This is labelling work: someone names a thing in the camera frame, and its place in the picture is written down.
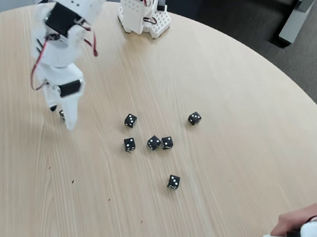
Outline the person's hand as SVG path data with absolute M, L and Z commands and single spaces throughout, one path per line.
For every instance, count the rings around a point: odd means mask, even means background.
M 286 232 L 300 228 L 306 222 L 317 222 L 317 203 L 279 216 L 270 236 L 285 236 Z

